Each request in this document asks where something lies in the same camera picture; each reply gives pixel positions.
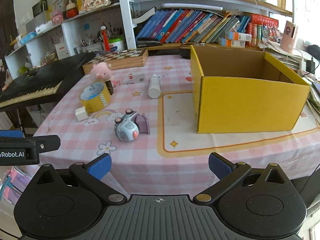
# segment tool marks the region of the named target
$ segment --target piano keys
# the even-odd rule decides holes
[[[0,112],[60,101],[84,76],[82,65],[94,53],[71,56],[14,79],[0,96]]]

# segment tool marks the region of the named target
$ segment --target tablecloth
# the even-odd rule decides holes
[[[56,105],[35,136],[57,134],[58,151],[40,155],[40,165],[56,169],[89,162],[109,153],[111,171],[102,179],[130,194],[189,194],[194,196],[218,181],[209,170],[208,156],[216,151],[232,162],[254,168],[279,163],[290,179],[310,175],[320,163],[320,124],[306,105],[293,131],[248,134],[196,133],[190,61],[179,55],[149,57],[144,67],[112,71],[116,80],[128,73],[145,74],[146,82],[117,86],[112,102],[88,120],[78,122],[79,94],[92,82],[84,76]],[[162,95],[148,96],[148,79],[161,78]],[[145,113],[151,134],[122,142],[113,131],[114,119],[127,108]],[[39,165],[28,166],[33,175]]]

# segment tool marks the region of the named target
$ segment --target tape roll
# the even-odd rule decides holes
[[[80,93],[79,100],[87,113],[98,112],[110,103],[110,93],[104,82],[93,82]]]

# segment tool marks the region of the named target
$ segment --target yellow cardboard box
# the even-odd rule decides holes
[[[198,133],[291,130],[310,86],[269,53],[191,47]]]

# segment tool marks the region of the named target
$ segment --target printed star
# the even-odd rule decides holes
[[[177,143],[175,140],[173,140],[170,145],[175,148],[179,143]]]
[[[141,92],[135,91],[134,93],[132,93],[131,95],[133,95],[134,97],[137,97],[141,94]]]

